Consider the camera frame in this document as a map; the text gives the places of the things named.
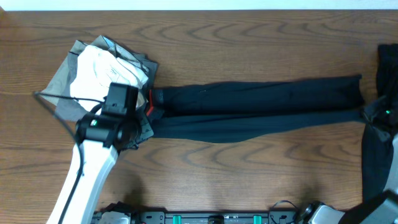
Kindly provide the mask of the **black leggings red waistband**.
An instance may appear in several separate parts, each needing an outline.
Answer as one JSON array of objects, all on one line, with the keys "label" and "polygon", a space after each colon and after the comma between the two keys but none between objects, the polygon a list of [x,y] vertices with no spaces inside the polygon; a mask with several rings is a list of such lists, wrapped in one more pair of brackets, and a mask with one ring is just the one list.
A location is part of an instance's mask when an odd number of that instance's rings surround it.
[{"label": "black leggings red waistband", "polygon": [[212,143],[361,121],[360,75],[294,82],[222,82],[149,92],[154,137]]}]

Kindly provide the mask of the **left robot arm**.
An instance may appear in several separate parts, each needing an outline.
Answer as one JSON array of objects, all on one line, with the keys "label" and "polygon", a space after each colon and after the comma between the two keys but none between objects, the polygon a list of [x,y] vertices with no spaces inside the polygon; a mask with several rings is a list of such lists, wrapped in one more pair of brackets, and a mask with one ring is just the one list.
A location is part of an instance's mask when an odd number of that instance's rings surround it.
[{"label": "left robot arm", "polygon": [[137,149],[154,132],[139,89],[112,82],[104,101],[78,120],[71,165],[49,223],[90,223],[107,176],[121,151]]}]

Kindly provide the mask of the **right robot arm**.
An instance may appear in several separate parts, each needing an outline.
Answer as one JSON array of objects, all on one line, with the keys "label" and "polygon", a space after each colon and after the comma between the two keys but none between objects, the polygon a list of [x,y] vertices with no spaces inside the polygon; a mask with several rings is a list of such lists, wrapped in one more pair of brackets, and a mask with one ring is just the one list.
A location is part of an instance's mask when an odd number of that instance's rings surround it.
[{"label": "right robot arm", "polygon": [[310,203],[294,223],[397,223],[397,98],[384,95],[362,110],[364,201],[341,211]]}]

